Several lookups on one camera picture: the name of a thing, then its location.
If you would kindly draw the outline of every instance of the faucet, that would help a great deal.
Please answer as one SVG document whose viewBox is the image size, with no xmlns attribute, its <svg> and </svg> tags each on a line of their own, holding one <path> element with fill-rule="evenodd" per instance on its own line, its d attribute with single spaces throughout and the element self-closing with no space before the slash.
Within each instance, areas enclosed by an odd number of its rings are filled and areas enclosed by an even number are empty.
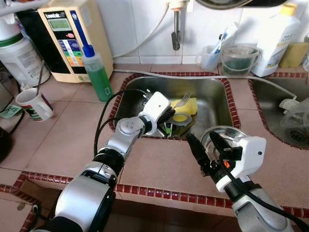
<svg viewBox="0 0 309 232">
<path fill-rule="evenodd" d="M 186 8 L 190 0 L 169 0 L 169 8 L 174 11 L 174 32 L 172 33 L 173 49 L 178 51 L 180 49 L 180 10 Z"/>
<path fill-rule="evenodd" d="M 174 10 L 174 32 L 172 33 L 173 49 L 178 51 L 180 48 L 180 31 L 179 31 L 179 10 Z"/>
</svg>

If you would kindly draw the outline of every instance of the kitchen sink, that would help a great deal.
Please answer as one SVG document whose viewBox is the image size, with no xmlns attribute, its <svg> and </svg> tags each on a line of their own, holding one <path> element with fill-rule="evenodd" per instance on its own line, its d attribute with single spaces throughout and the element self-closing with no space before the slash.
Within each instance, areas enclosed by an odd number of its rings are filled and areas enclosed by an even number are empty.
<svg viewBox="0 0 309 232">
<path fill-rule="evenodd" d="M 191 92 L 192 98 L 197 98 L 198 111 L 192 116 L 195 123 L 182 134 L 175 137 L 185 139 L 186 134 L 193 133 L 200 138 L 203 132 L 216 125 L 232 126 L 233 121 L 225 93 L 225 87 L 220 80 L 176 79 L 164 77 L 138 77 L 128 83 L 126 89 L 149 89 L 152 93 L 159 91 L 170 101 L 181 99 L 185 92 Z M 138 92 L 127 92 L 119 104 L 116 118 L 133 117 L 141 112 L 146 99 Z M 157 130 L 153 137 L 165 137 L 163 130 Z"/>
<path fill-rule="evenodd" d="M 309 96 L 309 85 L 306 84 L 306 79 L 296 78 L 266 78 L 267 80 L 276 83 L 283 88 L 296 94 L 297 101 L 303 101 Z M 253 82 L 253 89 L 256 93 L 258 103 L 260 104 L 263 116 L 270 131 L 278 138 L 289 145 L 308 148 L 309 147 L 309 131 L 305 128 L 286 129 L 280 125 L 284 114 L 283 109 L 279 107 L 282 100 L 292 98 L 285 92 L 260 81 Z"/>
</svg>

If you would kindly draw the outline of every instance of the countertop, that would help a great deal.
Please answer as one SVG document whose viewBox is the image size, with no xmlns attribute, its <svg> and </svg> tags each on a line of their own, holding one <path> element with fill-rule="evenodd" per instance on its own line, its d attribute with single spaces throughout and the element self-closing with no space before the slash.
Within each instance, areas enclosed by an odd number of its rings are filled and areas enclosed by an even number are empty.
<svg viewBox="0 0 309 232">
<path fill-rule="evenodd" d="M 204 72 L 197 65 L 117 65 L 117 69 L 152 72 Z M 302 69 L 279 72 L 303 72 Z M 129 73 L 113 73 L 111 85 L 117 92 Z M 248 80 L 229 79 L 241 130 L 267 140 L 263 166 L 252 176 L 280 205 L 309 208 L 309 151 L 282 143 L 268 132 L 254 102 Z M 57 82 L 51 77 L 42 93 L 52 103 L 55 116 L 34 122 L 25 115 L 13 134 L 14 146 L 0 163 L 1 173 L 29 171 L 74 177 L 93 158 L 93 140 L 104 106 L 90 83 Z M 107 119 L 113 102 L 107 108 Z M 106 126 L 99 145 L 112 135 Z M 16 174 L 0 177 L 0 184 L 13 183 Z M 202 177 L 199 166 L 184 141 L 142 138 L 133 146 L 118 183 L 168 189 L 196 195 L 227 198 L 210 177 Z"/>
</svg>

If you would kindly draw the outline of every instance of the display screen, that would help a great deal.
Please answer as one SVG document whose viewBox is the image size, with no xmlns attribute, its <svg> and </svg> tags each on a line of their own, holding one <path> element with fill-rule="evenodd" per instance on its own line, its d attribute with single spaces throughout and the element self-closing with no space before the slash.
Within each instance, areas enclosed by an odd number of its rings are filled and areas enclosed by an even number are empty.
<svg viewBox="0 0 309 232">
<path fill-rule="evenodd" d="M 48 20 L 53 31 L 72 30 L 66 18 Z"/>
</svg>

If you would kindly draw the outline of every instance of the fork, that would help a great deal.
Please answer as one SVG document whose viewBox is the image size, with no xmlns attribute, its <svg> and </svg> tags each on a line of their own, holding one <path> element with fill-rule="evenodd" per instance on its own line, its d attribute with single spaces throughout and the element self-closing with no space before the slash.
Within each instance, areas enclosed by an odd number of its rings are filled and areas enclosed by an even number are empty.
<svg viewBox="0 0 309 232">
<path fill-rule="evenodd" d="M 179 102 L 177 102 L 177 104 L 172 108 L 172 110 L 177 108 L 177 107 L 181 107 L 183 105 L 186 105 L 186 103 L 189 101 L 191 95 L 192 95 L 191 93 L 186 92 L 184 94 L 183 98 Z"/>
</svg>

